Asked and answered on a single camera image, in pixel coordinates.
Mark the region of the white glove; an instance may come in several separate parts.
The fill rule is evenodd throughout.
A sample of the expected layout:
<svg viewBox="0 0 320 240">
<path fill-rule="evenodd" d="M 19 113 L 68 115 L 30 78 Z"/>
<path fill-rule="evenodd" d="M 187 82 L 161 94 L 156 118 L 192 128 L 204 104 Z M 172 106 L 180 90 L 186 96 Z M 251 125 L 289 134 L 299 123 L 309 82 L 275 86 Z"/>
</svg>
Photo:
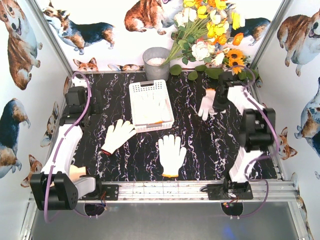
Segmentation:
<svg viewBox="0 0 320 240">
<path fill-rule="evenodd" d="M 177 178 L 182 167 L 187 149 L 181 146 L 181 138 L 173 134 L 164 135 L 158 140 L 159 161 L 163 167 L 162 176 Z"/>
<path fill-rule="evenodd" d="M 208 116 L 215 116 L 218 114 L 213 108 L 215 95 L 215 89 L 208 88 L 205 90 L 205 96 L 201 100 L 200 107 L 197 113 L 203 121 L 206 121 L 208 119 Z"/>
</svg>

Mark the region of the yellow palm glove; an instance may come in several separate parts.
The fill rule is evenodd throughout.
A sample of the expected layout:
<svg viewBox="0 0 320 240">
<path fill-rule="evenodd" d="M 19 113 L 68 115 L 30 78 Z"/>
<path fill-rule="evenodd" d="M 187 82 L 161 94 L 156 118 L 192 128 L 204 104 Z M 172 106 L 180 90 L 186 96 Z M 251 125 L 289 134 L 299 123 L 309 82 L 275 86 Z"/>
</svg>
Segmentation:
<svg viewBox="0 0 320 240">
<path fill-rule="evenodd" d="M 134 101 L 134 116 L 137 125 L 171 121 L 167 101 L 163 97 L 148 93 L 143 93 Z"/>
</svg>

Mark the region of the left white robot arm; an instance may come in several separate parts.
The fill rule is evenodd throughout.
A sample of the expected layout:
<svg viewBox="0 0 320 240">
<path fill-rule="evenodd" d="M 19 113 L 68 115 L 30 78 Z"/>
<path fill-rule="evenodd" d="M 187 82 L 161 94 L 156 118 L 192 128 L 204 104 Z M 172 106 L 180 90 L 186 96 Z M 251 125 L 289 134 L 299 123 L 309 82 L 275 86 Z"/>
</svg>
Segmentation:
<svg viewBox="0 0 320 240">
<path fill-rule="evenodd" d="M 73 210 L 80 198 L 96 193 L 100 183 L 86 172 L 77 180 L 71 179 L 72 158 L 89 122 L 91 90 L 76 86 L 65 95 L 66 106 L 60 119 L 58 136 L 51 155 L 40 173 L 29 181 L 37 208 L 48 210 Z"/>
</svg>

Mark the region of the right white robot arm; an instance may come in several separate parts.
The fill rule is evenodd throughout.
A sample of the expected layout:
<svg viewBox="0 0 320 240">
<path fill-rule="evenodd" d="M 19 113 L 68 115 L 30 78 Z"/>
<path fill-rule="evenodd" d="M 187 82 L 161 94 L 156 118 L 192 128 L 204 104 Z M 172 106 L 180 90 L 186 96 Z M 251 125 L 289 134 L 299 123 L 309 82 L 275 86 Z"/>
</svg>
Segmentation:
<svg viewBox="0 0 320 240">
<path fill-rule="evenodd" d="M 277 136 L 276 112 L 259 104 L 248 92 L 245 83 L 230 71 L 222 72 L 218 82 L 213 109 L 222 112 L 233 104 L 241 115 L 237 134 L 239 151 L 229 170 L 229 177 L 232 182 L 245 183 L 255 162 L 265 159 L 263 152 L 274 144 Z"/>
</svg>

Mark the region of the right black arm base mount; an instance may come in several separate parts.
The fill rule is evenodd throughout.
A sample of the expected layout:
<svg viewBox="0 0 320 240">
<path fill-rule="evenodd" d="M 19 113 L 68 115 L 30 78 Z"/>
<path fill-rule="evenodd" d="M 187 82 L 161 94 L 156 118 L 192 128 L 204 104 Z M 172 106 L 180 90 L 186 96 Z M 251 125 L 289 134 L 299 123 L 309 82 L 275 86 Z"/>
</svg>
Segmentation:
<svg viewBox="0 0 320 240">
<path fill-rule="evenodd" d="M 223 183 L 207 184 L 200 189 L 209 200 L 252 200 L 253 192 L 248 181 L 238 183 L 224 179 Z"/>
</svg>

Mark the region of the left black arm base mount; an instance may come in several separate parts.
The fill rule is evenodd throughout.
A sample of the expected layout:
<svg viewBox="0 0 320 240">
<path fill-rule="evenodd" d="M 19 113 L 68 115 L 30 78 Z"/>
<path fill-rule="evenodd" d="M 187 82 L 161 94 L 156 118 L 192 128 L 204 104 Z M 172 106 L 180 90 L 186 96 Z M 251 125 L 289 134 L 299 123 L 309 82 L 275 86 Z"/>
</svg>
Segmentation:
<svg viewBox="0 0 320 240">
<path fill-rule="evenodd" d="M 95 190 L 87 193 L 80 198 L 80 200 L 105 200 L 117 201 L 119 196 L 118 184 L 103 183 L 99 175 L 95 175 Z"/>
</svg>

